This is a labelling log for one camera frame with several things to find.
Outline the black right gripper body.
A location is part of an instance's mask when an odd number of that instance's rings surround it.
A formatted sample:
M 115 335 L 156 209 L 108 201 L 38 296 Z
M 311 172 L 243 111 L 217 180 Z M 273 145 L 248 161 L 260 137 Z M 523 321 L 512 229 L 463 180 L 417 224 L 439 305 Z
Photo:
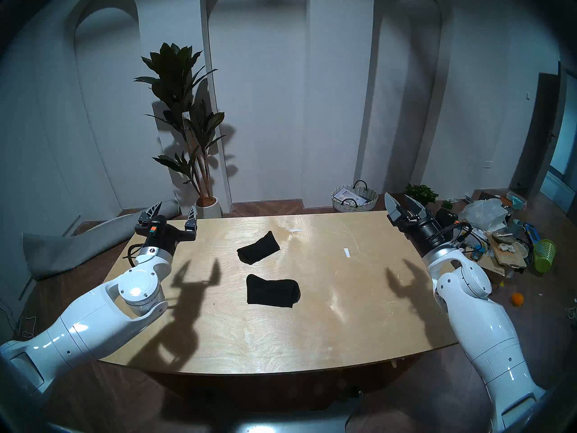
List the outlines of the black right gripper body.
M 388 219 L 411 242 L 420 257 L 451 242 L 453 231 L 460 228 L 460 223 L 456 221 L 450 225 L 441 226 L 439 221 L 429 213 L 424 218 L 414 216 L 407 211 L 401 211 L 401 213 L 402 216 L 397 222 Z

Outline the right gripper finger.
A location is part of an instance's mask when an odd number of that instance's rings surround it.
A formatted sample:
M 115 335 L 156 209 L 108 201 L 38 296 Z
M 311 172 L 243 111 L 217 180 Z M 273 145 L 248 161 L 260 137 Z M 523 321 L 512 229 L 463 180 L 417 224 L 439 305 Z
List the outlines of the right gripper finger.
M 427 217 L 427 208 L 423 206 L 420 202 L 416 201 L 409 195 L 404 195 L 406 201 L 406 207 L 409 212 L 417 217 Z
M 387 192 L 384 194 L 384 205 L 388 213 L 388 218 L 392 222 L 397 222 L 402 216 L 399 210 L 399 208 L 401 208 L 399 202 Z

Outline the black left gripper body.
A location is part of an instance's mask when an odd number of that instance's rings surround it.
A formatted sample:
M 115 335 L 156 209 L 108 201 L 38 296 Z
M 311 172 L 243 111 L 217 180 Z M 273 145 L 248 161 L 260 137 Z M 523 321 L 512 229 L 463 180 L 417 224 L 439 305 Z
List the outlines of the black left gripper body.
M 170 256 L 174 256 L 176 247 L 180 242 L 195 241 L 197 235 L 197 232 L 186 232 L 186 222 L 184 229 L 181 230 L 169 224 L 164 216 L 154 217 L 147 226 L 137 224 L 135 233 L 146 238 L 139 255 L 164 251 Z

